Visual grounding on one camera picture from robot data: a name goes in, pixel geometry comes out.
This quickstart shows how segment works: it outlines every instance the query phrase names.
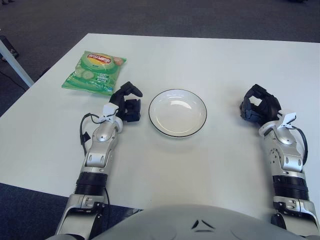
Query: plate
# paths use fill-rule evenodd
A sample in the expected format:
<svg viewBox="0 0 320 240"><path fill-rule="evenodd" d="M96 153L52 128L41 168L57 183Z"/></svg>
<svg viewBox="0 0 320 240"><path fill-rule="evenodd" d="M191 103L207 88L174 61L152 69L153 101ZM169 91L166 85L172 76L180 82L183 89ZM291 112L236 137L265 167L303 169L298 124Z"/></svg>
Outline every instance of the plate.
<svg viewBox="0 0 320 240"><path fill-rule="evenodd" d="M154 97L149 106L149 117L161 133L182 138L202 128L207 119L207 108L193 92L170 89Z"/></svg>

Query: black cable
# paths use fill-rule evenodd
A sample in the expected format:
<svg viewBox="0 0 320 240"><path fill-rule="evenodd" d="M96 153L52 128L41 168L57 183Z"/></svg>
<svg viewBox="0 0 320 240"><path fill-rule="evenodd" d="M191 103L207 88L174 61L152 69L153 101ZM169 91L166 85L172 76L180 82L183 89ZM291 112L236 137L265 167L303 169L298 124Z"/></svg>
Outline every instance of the black cable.
<svg viewBox="0 0 320 240"><path fill-rule="evenodd" d="M306 136L305 136L304 132L300 128L292 126L292 129L297 130L300 133L301 137L302 137L302 141L303 141L303 145L304 145L304 154L303 154L302 163L303 163L303 165L305 165L306 162L307 162L307 157L308 157L308 143L307 143Z"/></svg>
<svg viewBox="0 0 320 240"><path fill-rule="evenodd" d="M96 118L99 118L97 115L95 114L91 114L90 117L91 117L91 121L94 123L94 124L102 124L104 123L105 121L107 120L103 120L102 122L95 122L94 119L92 118L92 116L96 117Z"/></svg>
<svg viewBox="0 0 320 240"><path fill-rule="evenodd" d="M10 76L8 76L7 74L3 73L2 71L0 71L0 74L6 76L7 78L9 78L15 85L17 85L19 88L23 89L23 91L27 91L23 86L21 86L20 84L18 84L17 82L15 82Z"/></svg>
<svg viewBox="0 0 320 240"><path fill-rule="evenodd" d="M83 124L84 120L85 120L87 117L89 117L89 116L91 116L91 113L90 113L90 112L87 113L86 115L84 115L83 118L82 118L82 120L81 120L81 122L80 122L80 143L81 143L81 146L83 147L84 156L87 155L87 150L86 150L86 145L85 145L86 141L85 141L84 135L83 135L83 133L82 133L82 124Z"/></svg>
<svg viewBox="0 0 320 240"><path fill-rule="evenodd" d="M105 118L110 117L110 116L112 116L112 115L115 115L115 113L116 113L116 112L114 112L113 114L104 116L104 117L105 117ZM83 124L84 120L85 120L87 117L90 117L90 118L91 118L91 121L92 121L94 124L102 124L102 123L104 123L104 122L106 121L106 119L103 120L102 122L96 122L96 121L94 121L94 119L93 119L92 117L96 117L96 118L98 119L99 116L98 116L98 115L95 115L95 114L93 114L93 113L90 113L90 112L83 116L83 118L82 118L82 120L81 120L81 122L80 122L80 143L81 143L81 146L82 146L83 151L84 151L84 156L87 155L87 150L86 150L86 145L85 145L86 141L85 141L85 139L84 139L84 135L83 135L83 132L82 132L82 124Z"/></svg>
<svg viewBox="0 0 320 240"><path fill-rule="evenodd" d="M108 200L108 222L106 224L106 227L108 229L110 226L111 207L110 207L110 199L109 199L109 194L108 194L107 188L104 187L104 190L105 190L105 194L106 194L106 199Z"/></svg>

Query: snack bag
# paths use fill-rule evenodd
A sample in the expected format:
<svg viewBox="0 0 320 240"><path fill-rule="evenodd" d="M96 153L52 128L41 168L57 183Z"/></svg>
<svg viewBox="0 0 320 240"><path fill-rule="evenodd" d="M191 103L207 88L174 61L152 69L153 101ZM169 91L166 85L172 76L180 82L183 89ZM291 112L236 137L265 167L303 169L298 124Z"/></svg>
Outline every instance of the snack bag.
<svg viewBox="0 0 320 240"><path fill-rule="evenodd" d="M112 95L120 66L126 60L122 57L85 51L75 71L65 80L62 87Z"/></svg>

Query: gray carpet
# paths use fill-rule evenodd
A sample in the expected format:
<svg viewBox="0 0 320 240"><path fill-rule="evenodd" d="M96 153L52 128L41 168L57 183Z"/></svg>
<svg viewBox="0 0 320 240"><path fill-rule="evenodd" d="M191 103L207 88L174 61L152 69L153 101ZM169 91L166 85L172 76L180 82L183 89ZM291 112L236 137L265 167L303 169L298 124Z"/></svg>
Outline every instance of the gray carpet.
<svg viewBox="0 0 320 240"><path fill-rule="evenodd" d="M319 43L320 0L16 0L0 6L0 29L36 81L87 33ZM0 71L24 85L7 63ZM0 75L0 116L23 93ZM4 184L0 191L0 239L54 234L65 197ZM126 212L114 206L112 225Z"/></svg>

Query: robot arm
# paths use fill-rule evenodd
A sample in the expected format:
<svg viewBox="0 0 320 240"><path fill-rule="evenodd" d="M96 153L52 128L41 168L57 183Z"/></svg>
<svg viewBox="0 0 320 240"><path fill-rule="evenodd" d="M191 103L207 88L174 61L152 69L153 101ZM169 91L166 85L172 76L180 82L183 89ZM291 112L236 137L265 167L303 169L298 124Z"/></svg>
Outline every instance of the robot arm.
<svg viewBox="0 0 320 240"><path fill-rule="evenodd" d="M118 134L123 129L123 120L134 122L140 119L140 99L124 99L124 96L131 93L142 97L142 93L127 82L104 105L102 115L96 122L99 127L92 134L92 145L88 152L85 147L85 141L88 140L85 136L88 134L82 135L80 127L80 142L85 158L74 194L68 199L55 233L60 238L73 236L76 239L88 240L101 232L104 209L106 203L110 204L106 184L111 172ZM86 114L81 123L89 116L94 115Z"/></svg>
<svg viewBox="0 0 320 240"><path fill-rule="evenodd" d="M250 103L255 96L262 100L259 106ZM261 125L264 149L271 166L274 194L273 206L277 214L271 223L300 236L319 235L319 222L304 172L308 145L303 132L294 126L296 113L282 111L278 100L259 85L254 85L240 105L245 120ZM304 143L304 154L297 150L297 140L290 130L298 130Z"/></svg>

